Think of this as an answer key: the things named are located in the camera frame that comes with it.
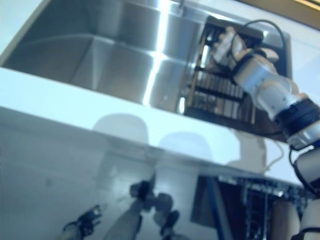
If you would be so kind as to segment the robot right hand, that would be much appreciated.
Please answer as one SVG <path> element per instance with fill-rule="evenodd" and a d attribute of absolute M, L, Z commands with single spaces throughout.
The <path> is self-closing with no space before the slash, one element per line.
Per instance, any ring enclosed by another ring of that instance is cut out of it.
<path fill-rule="evenodd" d="M 213 44 L 211 56 L 217 66 L 228 71 L 233 70 L 245 56 L 258 56 L 259 59 L 266 59 L 272 64 L 280 59 L 279 55 L 270 48 L 247 47 L 232 26 L 227 26 L 218 36 L 218 41 Z"/>

